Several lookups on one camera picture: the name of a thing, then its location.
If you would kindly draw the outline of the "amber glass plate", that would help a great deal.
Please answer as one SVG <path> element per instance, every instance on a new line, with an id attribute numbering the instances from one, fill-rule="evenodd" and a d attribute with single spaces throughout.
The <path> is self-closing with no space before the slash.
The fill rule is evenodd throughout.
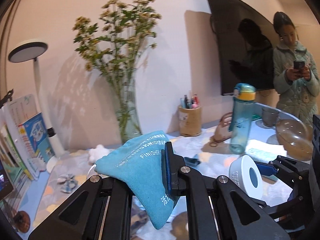
<path id="1" fill-rule="evenodd" d="M 278 120 L 276 136 L 290 158 L 310 161 L 313 152 L 312 128 L 297 120 Z"/>

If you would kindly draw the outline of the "girl in green pyjamas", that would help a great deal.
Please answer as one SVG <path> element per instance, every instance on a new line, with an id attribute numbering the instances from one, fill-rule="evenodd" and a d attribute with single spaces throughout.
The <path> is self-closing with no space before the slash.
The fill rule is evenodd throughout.
<path id="1" fill-rule="evenodd" d="M 297 117 L 306 125 L 312 125 L 313 115 L 318 113 L 319 76 L 312 54 L 298 40 L 294 23 L 284 12 L 276 12 L 273 27 L 279 43 L 273 50 L 273 84 L 279 95 L 277 109 Z M 294 61 L 304 61 L 301 70 L 293 68 Z"/>

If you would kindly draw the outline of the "teal drawstring cloth pouch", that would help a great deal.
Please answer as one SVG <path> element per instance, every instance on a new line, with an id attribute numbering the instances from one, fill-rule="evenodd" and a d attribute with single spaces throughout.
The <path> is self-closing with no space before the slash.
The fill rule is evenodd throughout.
<path id="1" fill-rule="evenodd" d="M 126 183 L 157 230 L 163 228 L 179 200 L 169 196 L 162 180 L 162 150 L 168 141 L 163 131 L 132 138 L 98 159 L 94 169 Z"/>

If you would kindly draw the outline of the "small brown leather bag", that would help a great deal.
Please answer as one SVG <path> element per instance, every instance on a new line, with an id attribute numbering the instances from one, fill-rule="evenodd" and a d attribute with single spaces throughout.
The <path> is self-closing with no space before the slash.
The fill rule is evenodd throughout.
<path id="1" fill-rule="evenodd" d="M 232 120 L 232 112 L 224 114 L 214 132 L 214 135 L 210 137 L 209 145 L 216 147 L 219 143 L 231 138 L 232 133 L 229 131 L 229 127 Z"/>

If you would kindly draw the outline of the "grey glass mug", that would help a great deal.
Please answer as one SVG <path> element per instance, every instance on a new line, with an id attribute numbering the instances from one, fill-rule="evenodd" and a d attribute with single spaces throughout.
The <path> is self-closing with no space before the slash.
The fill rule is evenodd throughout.
<path id="1" fill-rule="evenodd" d="M 269 107 L 262 108 L 262 120 L 266 127 L 273 127 L 276 125 L 279 118 L 279 111 Z"/>

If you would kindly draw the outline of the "white fluffy plush toy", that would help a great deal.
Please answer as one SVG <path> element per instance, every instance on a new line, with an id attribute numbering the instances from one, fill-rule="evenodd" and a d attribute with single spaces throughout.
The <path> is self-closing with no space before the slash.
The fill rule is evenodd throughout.
<path id="1" fill-rule="evenodd" d="M 97 145 L 96 148 L 88 150 L 88 162 L 93 165 L 97 160 L 109 155 L 110 152 L 111 150 L 105 148 L 103 145 Z"/>

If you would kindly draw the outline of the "teal water bottle yellow lid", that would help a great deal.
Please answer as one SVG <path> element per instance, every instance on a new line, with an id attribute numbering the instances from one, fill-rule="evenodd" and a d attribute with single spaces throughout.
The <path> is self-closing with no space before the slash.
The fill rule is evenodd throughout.
<path id="1" fill-rule="evenodd" d="M 232 133 L 230 151 L 243 154 L 248 142 L 253 118 L 255 88 L 246 83 L 238 83 L 234 87 L 233 111 L 229 131 Z"/>

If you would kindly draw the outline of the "black smartphone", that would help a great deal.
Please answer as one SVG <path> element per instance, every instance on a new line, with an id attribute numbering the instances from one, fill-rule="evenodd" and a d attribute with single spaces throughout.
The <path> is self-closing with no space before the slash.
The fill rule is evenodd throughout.
<path id="1" fill-rule="evenodd" d="M 304 67 L 305 67 L 305 62 L 304 62 L 304 61 L 298 61 L 298 60 L 296 60 L 296 61 L 293 62 L 293 68 L 294 68 L 294 69 L 301 70 L 301 69 L 303 69 Z"/>

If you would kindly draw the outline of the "wall mounted black television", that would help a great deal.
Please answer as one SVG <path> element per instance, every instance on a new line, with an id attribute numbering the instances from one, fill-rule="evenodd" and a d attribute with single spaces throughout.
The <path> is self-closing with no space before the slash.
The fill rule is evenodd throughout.
<path id="1" fill-rule="evenodd" d="M 273 49 L 278 36 L 272 23 L 242 0 L 207 0 L 220 61 L 221 94 L 237 83 L 273 89 Z"/>

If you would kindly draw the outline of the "white desk lamp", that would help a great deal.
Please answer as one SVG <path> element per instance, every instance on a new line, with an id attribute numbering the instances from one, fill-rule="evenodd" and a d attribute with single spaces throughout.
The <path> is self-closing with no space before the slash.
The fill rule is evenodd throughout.
<path id="1" fill-rule="evenodd" d="M 46 42 L 35 39 L 25 40 L 17 44 L 17 46 L 10 51 L 8 60 L 12 63 L 21 63 L 30 60 L 33 62 L 36 100 L 39 103 L 39 110 L 42 114 L 44 124 L 48 132 L 48 139 L 54 152 L 54 156 L 50 158 L 46 165 L 48 173 L 51 173 L 60 157 L 68 151 L 64 149 L 61 140 L 57 135 L 56 129 L 52 124 L 48 100 L 41 83 L 39 57 L 44 54 L 47 49 L 48 44 Z"/>

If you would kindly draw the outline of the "tablet screen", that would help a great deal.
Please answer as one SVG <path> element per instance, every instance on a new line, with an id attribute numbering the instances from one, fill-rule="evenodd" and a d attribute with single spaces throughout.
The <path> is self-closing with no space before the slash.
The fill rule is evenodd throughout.
<path id="1" fill-rule="evenodd" d="M 12 193 L 14 187 L 7 175 L 2 162 L 0 161 L 0 200 L 3 200 Z"/>

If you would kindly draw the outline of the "glass vase with flowers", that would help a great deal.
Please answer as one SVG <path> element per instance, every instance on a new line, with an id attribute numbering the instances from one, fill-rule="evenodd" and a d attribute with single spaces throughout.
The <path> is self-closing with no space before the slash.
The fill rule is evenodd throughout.
<path id="1" fill-rule="evenodd" d="M 76 52 L 88 72 L 97 70 L 112 92 L 114 111 L 122 143 L 142 135 L 136 107 L 136 71 L 140 58 L 155 49 L 155 27 L 162 16 L 152 6 L 156 0 L 109 0 L 99 19 L 75 20 Z"/>

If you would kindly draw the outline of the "stack of workbooks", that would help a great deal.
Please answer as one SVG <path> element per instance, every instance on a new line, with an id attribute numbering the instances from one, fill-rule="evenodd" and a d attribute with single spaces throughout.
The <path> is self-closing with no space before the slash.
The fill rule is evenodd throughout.
<path id="1" fill-rule="evenodd" d="M 55 153 L 42 113 L 32 94 L 6 102 L 1 108 L 1 135 L 24 174 L 37 181 Z"/>

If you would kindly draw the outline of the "burlap pen holder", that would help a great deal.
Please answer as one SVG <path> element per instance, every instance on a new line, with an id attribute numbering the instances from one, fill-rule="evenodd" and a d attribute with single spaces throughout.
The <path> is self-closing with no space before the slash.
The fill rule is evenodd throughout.
<path id="1" fill-rule="evenodd" d="M 178 123 L 182 136 L 195 137 L 200 135 L 202 127 L 202 108 L 186 109 L 179 106 Z"/>

